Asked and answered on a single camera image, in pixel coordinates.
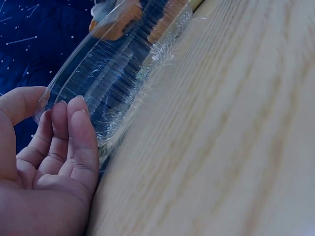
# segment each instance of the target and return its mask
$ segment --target fingernail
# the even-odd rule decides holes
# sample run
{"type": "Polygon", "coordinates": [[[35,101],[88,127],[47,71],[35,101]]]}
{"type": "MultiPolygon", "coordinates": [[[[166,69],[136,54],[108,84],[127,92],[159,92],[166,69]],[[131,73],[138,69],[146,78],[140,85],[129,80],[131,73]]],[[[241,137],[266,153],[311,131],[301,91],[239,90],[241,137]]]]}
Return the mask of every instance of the fingernail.
{"type": "Polygon", "coordinates": [[[67,103],[66,103],[65,101],[63,101],[63,100],[62,100],[62,101],[60,101],[59,103],[64,103],[64,104],[66,104],[66,105],[67,105],[67,103]]]}
{"type": "Polygon", "coordinates": [[[79,95],[77,97],[81,98],[84,101],[84,97],[82,95],[79,95]]]}

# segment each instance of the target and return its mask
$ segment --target orange object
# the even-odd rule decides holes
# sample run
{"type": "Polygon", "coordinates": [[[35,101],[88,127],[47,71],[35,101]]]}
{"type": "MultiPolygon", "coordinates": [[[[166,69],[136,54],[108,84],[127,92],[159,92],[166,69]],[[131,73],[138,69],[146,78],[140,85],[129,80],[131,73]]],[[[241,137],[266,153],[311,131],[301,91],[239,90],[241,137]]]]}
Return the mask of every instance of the orange object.
{"type": "MultiPolygon", "coordinates": [[[[102,40],[116,41],[123,36],[124,30],[128,24],[133,20],[140,20],[141,16],[142,9],[140,4],[138,3],[132,5],[130,10],[127,11],[117,22],[103,25],[93,34],[93,36],[102,40]]],[[[97,26],[97,24],[98,23],[93,19],[91,21],[89,31],[91,32],[97,26]]]]}
{"type": "Polygon", "coordinates": [[[150,43],[154,44],[159,41],[186,4],[187,0],[168,1],[164,7],[164,16],[158,21],[151,34],[148,36],[148,41],[150,43]]]}
{"type": "MultiPolygon", "coordinates": [[[[163,34],[167,31],[168,27],[175,20],[178,14],[183,10],[188,0],[169,0],[164,7],[164,16],[158,21],[157,25],[153,28],[151,34],[148,36],[148,41],[152,44],[159,41],[163,34]]],[[[140,20],[142,16],[142,9],[139,6],[140,3],[136,3],[131,6],[123,17],[117,22],[112,22],[102,26],[97,32],[94,33],[94,37],[103,40],[118,40],[124,34],[125,28],[132,20],[140,20]]],[[[90,24],[89,31],[91,32],[97,26],[97,22],[93,19],[90,24]]]]}

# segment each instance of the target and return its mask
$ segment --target light wood surface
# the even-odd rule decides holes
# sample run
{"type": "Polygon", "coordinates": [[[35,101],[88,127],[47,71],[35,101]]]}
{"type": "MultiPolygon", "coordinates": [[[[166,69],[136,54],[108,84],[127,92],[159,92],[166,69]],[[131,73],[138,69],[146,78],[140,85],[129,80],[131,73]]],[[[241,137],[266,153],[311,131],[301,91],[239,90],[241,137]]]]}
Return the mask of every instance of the light wood surface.
{"type": "Polygon", "coordinates": [[[315,1],[210,1],[154,77],[88,235],[315,235],[315,1]]]}

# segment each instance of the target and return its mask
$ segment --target wood grain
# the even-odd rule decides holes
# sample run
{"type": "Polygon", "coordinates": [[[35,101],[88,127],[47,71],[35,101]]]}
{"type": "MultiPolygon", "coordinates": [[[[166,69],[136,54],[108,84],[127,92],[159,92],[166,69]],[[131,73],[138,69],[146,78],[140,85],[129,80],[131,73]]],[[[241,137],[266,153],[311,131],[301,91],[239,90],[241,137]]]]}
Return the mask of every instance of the wood grain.
{"type": "Polygon", "coordinates": [[[315,235],[315,1],[210,1],[152,77],[88,235],[315,235]]]}

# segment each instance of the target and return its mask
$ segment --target finger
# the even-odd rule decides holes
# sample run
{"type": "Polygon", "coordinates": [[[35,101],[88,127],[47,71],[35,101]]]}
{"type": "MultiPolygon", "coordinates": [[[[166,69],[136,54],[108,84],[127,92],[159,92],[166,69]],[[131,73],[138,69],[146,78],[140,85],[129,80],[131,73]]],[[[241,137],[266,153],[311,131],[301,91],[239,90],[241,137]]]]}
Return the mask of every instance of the finger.
{"type": "Polygon", "coordinates": [[[45,87],[21,87],[0,97],[0,111],[6,114],[13,126],[33,115],[45,87]]]}
{"type": "Polygon", "coordinates": [[[67,104],[62,101],[53,106],[51,111],[53,137],[47,157],[38,170],[42,174],[57,175],[66,161],[68,152],[68,119],[67,104]]]}
{"type": "Polygon", "coordinates": [[[70,177],[73,171],[73,167],[74,167],[73,138],[69,137],[67,160],[65,161],[64,165],[60,168],[58,175],[70,177]]]}
{"type": "Polygon", "coordinates": [[[52,137],[51,111],[46,111],[40,117],[37,131],[30,144],[16,157],[31,163],[37,169],[48,155],[52,137]]]}
{"type": "MultiPolygon", "coordinates": [[[[78,96],[70,100],[68,104],[68,122],[71,120],[72,115],[81,109],[88,112],[88,107],[86,103],[84,102],[84,99],[82,96],[78,96]]],[[[72,174],[73,167],[74,167],[74,147],[73,147],[73,137],[72,137],[72,131],[71,131],[70,125],[68,125],[68,130],[69,130],[69,145],[68,145],[67,160],[64,163],[64,165],[61,167],[58,174],[61,176],[70,177],[72,174]]]]}
{"type": "Polygon", "coordinates": [[[95,132],[84,110],[75,112],[70,120],[73,145],[73,179],[81,182],[91,194],[94,193],[99,172],[98,150],[95,132]]]}
{"type": "Polygon", "coordinates": [[[44,87],[16,88],[0,97],[0,178],[15,180],[16,143],[13,126],[33,114],[44,87]]]}

